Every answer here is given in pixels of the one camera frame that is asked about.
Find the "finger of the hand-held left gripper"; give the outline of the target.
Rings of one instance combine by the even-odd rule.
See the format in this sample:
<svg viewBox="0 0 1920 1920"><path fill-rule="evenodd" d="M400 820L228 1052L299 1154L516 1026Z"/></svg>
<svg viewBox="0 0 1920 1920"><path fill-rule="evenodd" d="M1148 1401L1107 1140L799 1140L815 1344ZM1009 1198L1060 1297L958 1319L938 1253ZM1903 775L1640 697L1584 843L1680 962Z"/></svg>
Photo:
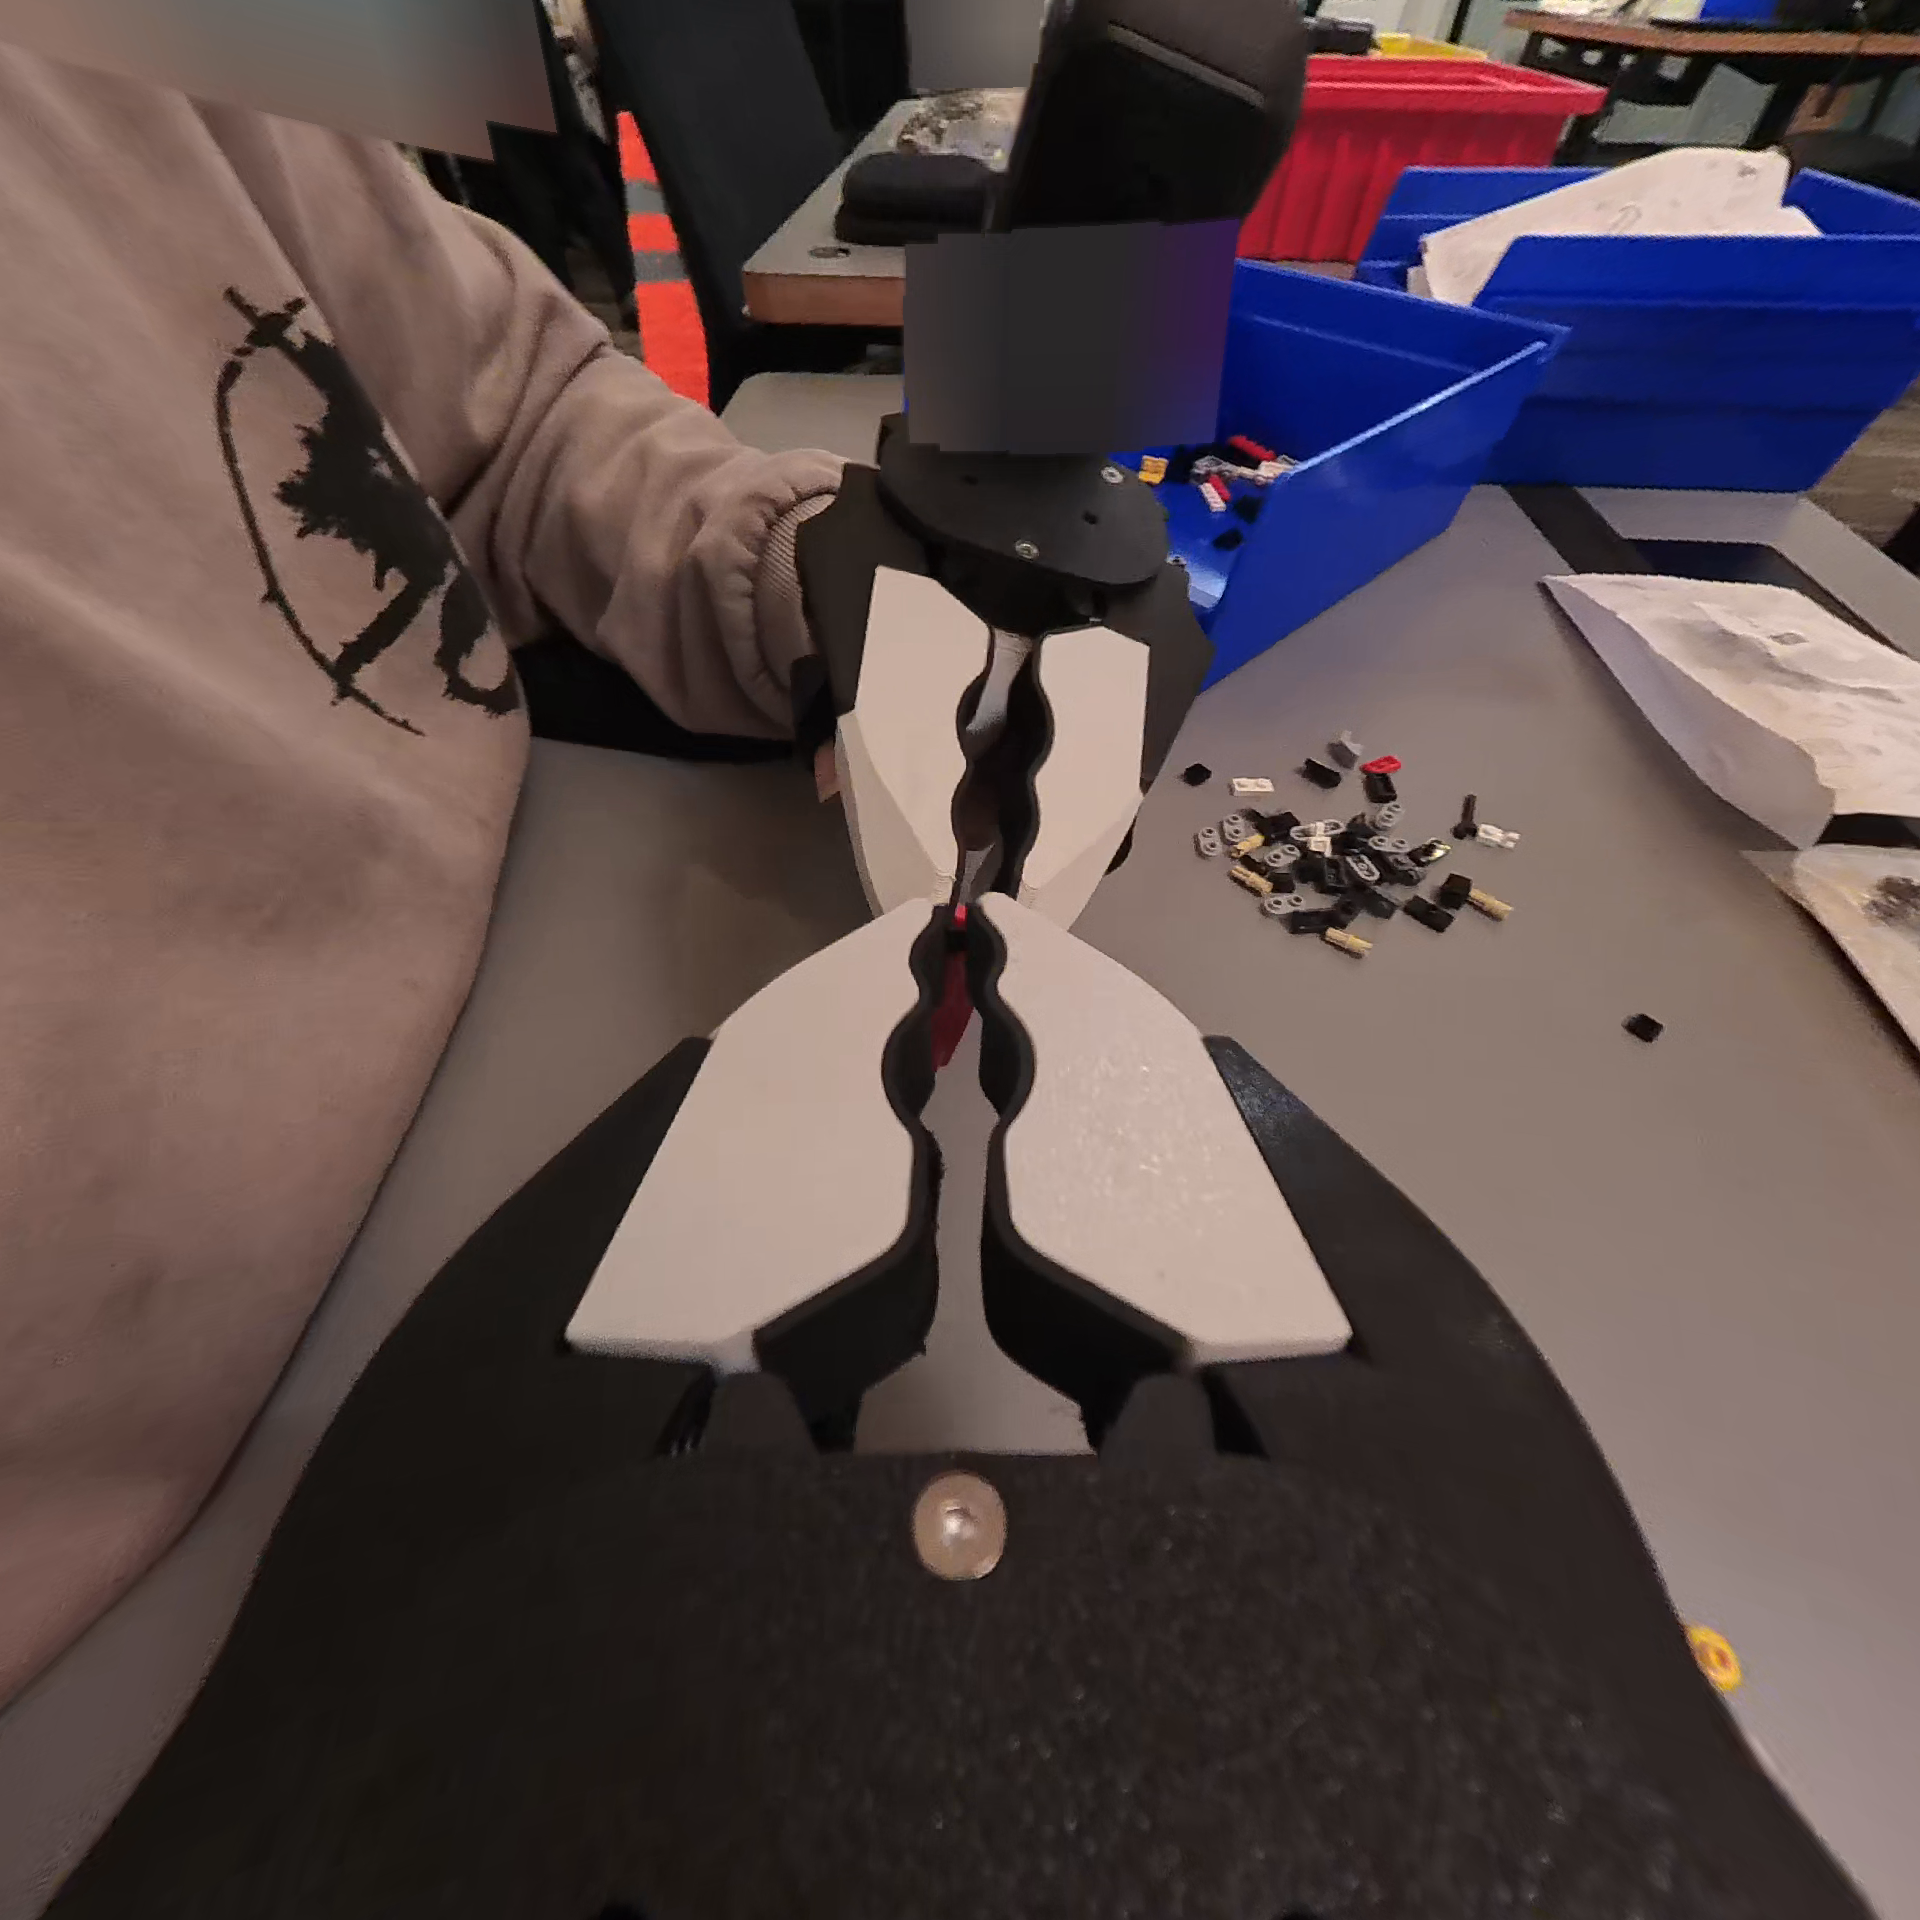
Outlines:
<svg viewBox="0 0 1920 1920"><path fill-rule="evenodd" d="M833 728L847 848L877 922L955 892L955 793L968 775L958 708L989 649L984 617L948 587L877 569L856 703Z"/></svg>
<svg viewBox="0 0 1920 1920"><path fill-rule="evenodd" d="M1034 649L1045 749L1031 777L1020 905L1076 923L1142 811L1148 643L1109 629L1049 632Z"/></svg>

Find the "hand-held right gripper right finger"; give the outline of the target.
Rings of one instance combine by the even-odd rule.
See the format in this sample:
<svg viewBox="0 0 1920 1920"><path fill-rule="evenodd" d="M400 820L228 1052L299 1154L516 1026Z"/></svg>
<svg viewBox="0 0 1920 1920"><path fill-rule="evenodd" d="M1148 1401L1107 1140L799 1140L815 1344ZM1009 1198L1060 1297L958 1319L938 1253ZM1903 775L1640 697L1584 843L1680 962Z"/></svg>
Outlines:
<svg viewBox="0 0 1920 1920"><path fill-rule="evenodd" d="M984 1327L1083 1414L1093 1448L1148 1379L1354 1347L1205 1038L1154 983L984 895L968 997L994 1105Z"/></svg>

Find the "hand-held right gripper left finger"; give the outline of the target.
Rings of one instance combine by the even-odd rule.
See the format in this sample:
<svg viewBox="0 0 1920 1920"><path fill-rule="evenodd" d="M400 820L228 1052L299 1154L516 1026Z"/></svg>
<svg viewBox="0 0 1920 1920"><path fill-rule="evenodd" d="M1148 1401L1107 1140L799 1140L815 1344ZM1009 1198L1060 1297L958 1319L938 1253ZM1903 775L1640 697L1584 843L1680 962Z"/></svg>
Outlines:
<svg viewBox="0 0 1920 1920"><path fill-rule="evenodd" d="M938 1309L935 1015L948 898L911 898L704 1047L576 1309L576 1359L773 1379L822 1454Z"/></svg>

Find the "red toy figure torso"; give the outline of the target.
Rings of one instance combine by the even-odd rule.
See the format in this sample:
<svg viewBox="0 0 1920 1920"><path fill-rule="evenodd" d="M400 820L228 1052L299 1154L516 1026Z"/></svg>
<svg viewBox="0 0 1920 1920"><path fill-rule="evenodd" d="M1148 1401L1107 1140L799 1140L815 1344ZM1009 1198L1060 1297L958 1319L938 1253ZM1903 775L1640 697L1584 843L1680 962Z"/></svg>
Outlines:
<svg viewBox="0 0 1920 1920"><path fill-rule="evenodd" d="M928 1061L944 1069L977 1022L968 997L968 905L958 898L944 923L938 1005L928 1015Z"/></svg>

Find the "pile of small toy bricks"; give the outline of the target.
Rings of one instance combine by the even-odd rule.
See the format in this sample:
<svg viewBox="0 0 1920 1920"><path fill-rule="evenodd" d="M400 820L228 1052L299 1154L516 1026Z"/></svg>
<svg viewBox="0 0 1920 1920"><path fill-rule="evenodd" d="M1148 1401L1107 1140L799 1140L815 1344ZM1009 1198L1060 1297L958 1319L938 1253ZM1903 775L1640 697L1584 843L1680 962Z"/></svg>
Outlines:
<svg viewBox="0 0 1920 1920"><path fill-rule="evenodd" d="M1295 811L1263 811L1263 801L1278 801L1278 786L1235 775L1228 777L1235 811L1191 829L1191 853L1223 862L1233 884L1288 933L1354 962L1374 957L1374 923L1389 922L1423 923L1428 933L1447 933L1461 917L1503 923L1513 905L1461 874L1457 853L1513 848L1520 837L1487 827L1466 793L1447 837L1414 840L1400 837L1406 811L1396 775L1396 753L1364 758L1364 744L1335 733L1323 753L1295 766L1295 777L1323 801L1359 777L1359 813L1309 820Z"/></svg>

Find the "heap of mixed toy bricks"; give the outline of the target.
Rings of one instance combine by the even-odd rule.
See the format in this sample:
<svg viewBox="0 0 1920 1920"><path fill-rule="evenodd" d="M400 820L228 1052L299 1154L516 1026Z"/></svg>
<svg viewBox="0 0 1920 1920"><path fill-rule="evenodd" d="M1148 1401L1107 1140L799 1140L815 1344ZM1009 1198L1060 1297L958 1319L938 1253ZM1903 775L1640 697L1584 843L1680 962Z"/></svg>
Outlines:
<svg viewBox="0 0 1920 1920"><path fill-rule="evenodd" d="M1263 519L1265 493L1295 475L1295 457L1240 430L1223 445L1148 449L1119 467L1161 503L1173 557L1198 574L1228 569Z"/></svg>

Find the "blue plastic bin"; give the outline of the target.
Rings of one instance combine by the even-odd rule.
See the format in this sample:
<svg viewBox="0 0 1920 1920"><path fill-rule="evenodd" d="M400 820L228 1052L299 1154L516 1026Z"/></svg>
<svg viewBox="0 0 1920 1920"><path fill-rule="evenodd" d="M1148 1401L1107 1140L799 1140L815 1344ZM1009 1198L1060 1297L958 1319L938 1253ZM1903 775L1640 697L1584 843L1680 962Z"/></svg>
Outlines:
<svg viewBox="0 0 1920 1920"><path fill-rule="evenodd" d="M1565 350L1565 328L1423 302L1392 287L1235 260L1212 439L1284 457L1205 510L1174 445L1154 487L1187 597L1212 641L1205 687L1452 527L1493 449Z"/></svg>
<svg viewBox="0 0 1920 1920"><path fill-rule="evenodd" d="M1478 313L1565 328L1487 457L1521 487L1810 493L1910 394L1920 208L1792 169L1787 232L1521 232Z"/></svg>

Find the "grey desk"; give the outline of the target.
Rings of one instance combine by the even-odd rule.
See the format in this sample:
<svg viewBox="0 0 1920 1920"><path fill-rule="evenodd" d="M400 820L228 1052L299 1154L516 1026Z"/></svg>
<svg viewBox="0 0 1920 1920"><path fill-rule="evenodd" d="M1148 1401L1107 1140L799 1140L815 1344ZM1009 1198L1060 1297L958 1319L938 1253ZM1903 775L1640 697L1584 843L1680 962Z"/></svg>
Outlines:
<svg viewBox="0 0 1920 1920"><path fill-rule="evenodd" d="M1880 1915L1915 1915L1915 1056L1749 867L1757 837L1556 617L1503 493L1216 686L1076 933L1240 1041L1503 1291L1578 1401L1736 1716ZM1418 837L1513 905L1374 962L1191 853L1212 775L1400 753ZM537 738L444 1075L189 1534L5 1716L5 1915L172 1736L286 1487L416 1286L674 1041L860 922L795 766Z"/></svg>

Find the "black zip case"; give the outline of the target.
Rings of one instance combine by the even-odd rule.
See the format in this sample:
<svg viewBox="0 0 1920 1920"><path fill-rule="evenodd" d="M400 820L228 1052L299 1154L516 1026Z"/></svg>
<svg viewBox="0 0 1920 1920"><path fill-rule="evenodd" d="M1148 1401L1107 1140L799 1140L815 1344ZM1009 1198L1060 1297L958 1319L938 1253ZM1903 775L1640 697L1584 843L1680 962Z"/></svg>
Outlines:
<svg viewBox="0 0 1920 1920"><path fill-rule="evenodd" d="M927 248L944 232L984 232L999 169L944 151L871 151L841 182L841 248Z"/></svg>

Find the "red plastic bin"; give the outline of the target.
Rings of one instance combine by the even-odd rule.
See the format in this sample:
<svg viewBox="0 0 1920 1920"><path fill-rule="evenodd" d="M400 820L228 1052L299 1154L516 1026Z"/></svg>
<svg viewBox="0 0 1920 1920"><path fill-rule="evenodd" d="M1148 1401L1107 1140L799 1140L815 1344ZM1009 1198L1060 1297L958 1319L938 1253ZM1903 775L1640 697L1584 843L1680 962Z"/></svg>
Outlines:
<svg viewBox="0 0 1920 1920"><path fill-rule="evenodd" d="M1565 130L1604 112L1604 88L1496 59L1313 58L1304 120L1235 253L1354 265L1423 167L1549 167Z"/></svg>

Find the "wooden top table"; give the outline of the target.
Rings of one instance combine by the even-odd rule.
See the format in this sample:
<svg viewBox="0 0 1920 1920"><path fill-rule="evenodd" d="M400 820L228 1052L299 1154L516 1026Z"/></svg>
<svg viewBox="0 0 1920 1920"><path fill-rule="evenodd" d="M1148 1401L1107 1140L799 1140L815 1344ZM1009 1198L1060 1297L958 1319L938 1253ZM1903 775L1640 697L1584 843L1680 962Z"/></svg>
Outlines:
<svg viewBox="0 0 1920 1920"><path fill-rule="evenodd" d="M1629 105L1687 105L1708 73L1803 96L1903 74L1920 59L1920 35L1910 29L1803 29L1769 22L1640 22L1568 8L1503 8L1503 29L1521 35L1521 73L1597 88Z"/></svg>
<svg viewBox="0 0 1920 1920"><path fill-rule="evenodd" d="M935 127L989 134L984 155L1007 167L1025 92L944 92L897 99L877 130L759 239L742 260L742 313L773 328L902 328L907 253L841 239L833 215L843 176L877 151L897 151L902 130Z"/></svg>

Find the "black office chair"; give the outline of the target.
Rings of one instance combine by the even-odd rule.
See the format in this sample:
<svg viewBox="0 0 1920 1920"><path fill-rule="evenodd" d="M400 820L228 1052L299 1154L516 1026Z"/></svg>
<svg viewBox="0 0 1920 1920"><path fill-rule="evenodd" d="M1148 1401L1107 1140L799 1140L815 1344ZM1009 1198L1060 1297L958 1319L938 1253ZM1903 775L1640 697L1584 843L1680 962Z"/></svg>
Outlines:
<svg viewBox="0 0 1920 1920"><path fill-rule="evenodd" d="M639 120L708 341L708 407L759 371L843 371L856 328L754 323L742 260L843 161L785 0L594 0L612 105Z"/></svg>

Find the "white printed paper bag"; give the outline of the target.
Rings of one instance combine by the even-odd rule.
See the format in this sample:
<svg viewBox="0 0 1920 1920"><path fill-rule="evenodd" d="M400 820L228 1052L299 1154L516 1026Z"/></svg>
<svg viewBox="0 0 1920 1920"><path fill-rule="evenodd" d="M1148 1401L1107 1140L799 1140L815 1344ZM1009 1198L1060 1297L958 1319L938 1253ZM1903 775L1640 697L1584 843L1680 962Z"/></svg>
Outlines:
<svg viewBox="0 0 1920 1920"><path fill-rule="evenodd" d="M1423 236L1406 287L1475 308L1520 236L1815 236L1787 155L1680 146Z"/></svg>
<svg viewBox="0 0 1920 1920"><path fill-rule="evenodd" d="M1792 587L1554 574L1543 594L1687 775L1815 848L1920 813L1920 663Z"/></svg>

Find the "orange striped cloth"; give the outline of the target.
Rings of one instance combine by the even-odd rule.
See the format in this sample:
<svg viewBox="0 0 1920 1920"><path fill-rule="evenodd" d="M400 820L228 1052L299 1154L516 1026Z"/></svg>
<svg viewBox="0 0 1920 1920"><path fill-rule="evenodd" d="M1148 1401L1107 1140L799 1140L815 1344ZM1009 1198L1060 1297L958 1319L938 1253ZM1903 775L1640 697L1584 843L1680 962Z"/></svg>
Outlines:
<svg viewBox="0 0 1920 1920"><path fill-rule="evenodd" d="M679 253L679 232L664 208L655 155L627 112L616 112L612 127L616 127L616 176L627 192L639 356L679 398L708 400L708 339L704 339L697 295Z"/></svg>

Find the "clear bag of small parts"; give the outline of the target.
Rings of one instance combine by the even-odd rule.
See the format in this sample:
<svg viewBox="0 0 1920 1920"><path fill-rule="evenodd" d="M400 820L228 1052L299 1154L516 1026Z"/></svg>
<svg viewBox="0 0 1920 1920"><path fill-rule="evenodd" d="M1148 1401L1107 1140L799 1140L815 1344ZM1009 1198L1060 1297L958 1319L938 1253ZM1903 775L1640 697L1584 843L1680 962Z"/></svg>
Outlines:
<svg viewBox="0 0 1920 1920"><path fill-rule="evenodd" d="M1903 1047L1920 1047L1920 853L1821 843L1742 853L1849 962Z"/></svg>

